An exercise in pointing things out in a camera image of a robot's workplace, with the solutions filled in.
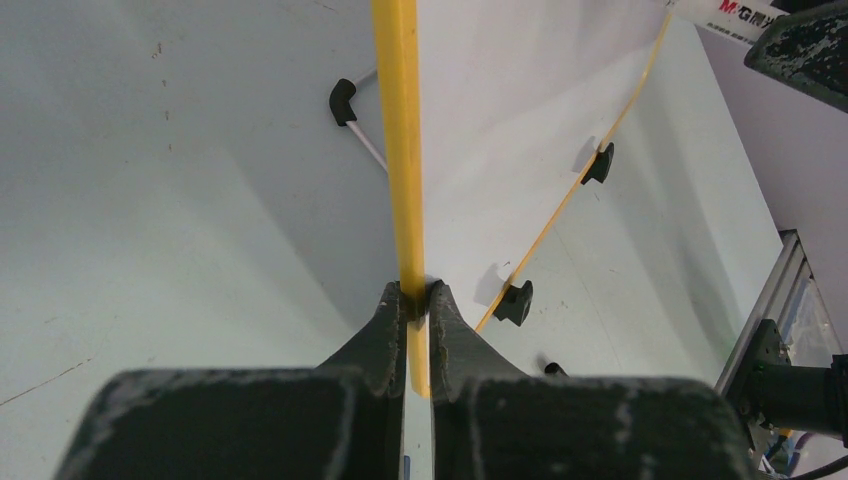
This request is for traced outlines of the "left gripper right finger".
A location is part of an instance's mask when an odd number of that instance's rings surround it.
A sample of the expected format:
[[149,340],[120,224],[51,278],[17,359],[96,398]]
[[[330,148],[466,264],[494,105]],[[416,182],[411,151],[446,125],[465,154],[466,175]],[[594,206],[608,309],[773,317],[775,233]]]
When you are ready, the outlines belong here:
[[710,386],[668,377],[531,376],[429,291],[438,479],[748,479],[746,437]]

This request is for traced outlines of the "black whiteboard foot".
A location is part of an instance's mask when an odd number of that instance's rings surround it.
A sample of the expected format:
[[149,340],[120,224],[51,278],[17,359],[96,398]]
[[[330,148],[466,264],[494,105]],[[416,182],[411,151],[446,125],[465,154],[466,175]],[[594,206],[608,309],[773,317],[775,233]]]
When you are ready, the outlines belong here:
[[517,327],[526,321],[534,296],[533,283],[525,280],[520,286],[510,284],[497,304],[493,316],[499,321],[508,320]]
[[595,154],[594,160],[580,181],[582,185],[586,185],[590,181],[595,181],[599,184],[605,182],[612,166],[614,150],[614,143],[609,142]]

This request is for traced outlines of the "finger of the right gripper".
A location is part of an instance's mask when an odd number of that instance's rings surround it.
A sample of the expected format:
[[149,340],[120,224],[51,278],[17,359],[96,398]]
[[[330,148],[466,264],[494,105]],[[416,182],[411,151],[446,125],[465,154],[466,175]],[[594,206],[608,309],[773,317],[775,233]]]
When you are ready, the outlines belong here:
[[771,1],[785,14],[766,28],[744,65],[798,92],[847,111],[847,3]]

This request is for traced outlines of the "black whiteboard marker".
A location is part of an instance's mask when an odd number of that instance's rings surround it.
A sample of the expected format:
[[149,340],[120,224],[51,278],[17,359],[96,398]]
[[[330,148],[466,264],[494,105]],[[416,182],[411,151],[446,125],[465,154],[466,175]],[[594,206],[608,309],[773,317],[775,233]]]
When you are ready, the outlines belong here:
[[753,46],[787,12],[766,1],[659,0],[672,15],[740,45]]

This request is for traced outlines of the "right black whiteboard foot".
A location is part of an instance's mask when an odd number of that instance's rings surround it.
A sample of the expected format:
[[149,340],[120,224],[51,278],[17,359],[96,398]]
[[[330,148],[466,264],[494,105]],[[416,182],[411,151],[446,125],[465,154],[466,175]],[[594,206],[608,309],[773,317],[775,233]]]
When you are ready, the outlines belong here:
[[595,181],[599,184],[605,182],[612,166],[614,150],[614,143],[609,142],[595,154],[594,160],[580,181],[582,185],[586,185],[590,181]]

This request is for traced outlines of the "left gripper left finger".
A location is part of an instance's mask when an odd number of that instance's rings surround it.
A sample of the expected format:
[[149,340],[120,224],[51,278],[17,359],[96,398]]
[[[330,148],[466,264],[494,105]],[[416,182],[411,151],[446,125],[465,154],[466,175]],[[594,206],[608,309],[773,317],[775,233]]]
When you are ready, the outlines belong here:
[[60,479],[399,479],[406,301],[313,368],[120,372],[96,393]]

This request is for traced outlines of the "yellow framed whiteboard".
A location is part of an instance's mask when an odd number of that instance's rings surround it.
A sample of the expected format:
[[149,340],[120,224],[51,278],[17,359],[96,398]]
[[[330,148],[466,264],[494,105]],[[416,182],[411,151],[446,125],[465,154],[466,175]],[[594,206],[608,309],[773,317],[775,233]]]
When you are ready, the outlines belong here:
[[635,102],[659,1],[375,1],[403,292],[482,324]]

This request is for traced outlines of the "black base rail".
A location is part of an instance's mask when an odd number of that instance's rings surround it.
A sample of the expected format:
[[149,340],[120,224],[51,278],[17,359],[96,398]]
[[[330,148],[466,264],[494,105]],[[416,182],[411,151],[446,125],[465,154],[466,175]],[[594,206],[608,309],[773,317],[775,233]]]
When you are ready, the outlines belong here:
[[716,383],[761,479],[798,479],[815,436],[847,443],[847,355],[833,336],[795,230],[782,249]]

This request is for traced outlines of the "left black whiteboard foot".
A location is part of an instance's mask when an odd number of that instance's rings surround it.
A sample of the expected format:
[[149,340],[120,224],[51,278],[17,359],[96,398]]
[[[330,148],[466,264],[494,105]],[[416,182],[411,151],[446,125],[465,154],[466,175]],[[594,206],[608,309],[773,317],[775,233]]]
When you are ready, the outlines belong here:
[[497,304],[493,316],[499,321],[508,320],[517,327],[526,321],[534,296],[533,283],[525,280],[520,286],[510,284]]

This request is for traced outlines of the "black marker cap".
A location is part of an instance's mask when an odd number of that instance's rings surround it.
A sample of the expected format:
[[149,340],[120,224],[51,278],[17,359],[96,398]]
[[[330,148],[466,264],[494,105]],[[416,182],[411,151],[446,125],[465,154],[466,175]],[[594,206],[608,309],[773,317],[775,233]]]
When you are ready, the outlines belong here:
[[548,363],[544,367],[543,371],[544,371],[544,374],[548,375],[548,376],[563,376],[563,377],[568,376],[568,374],[565,372],[565,370],[556,362]]

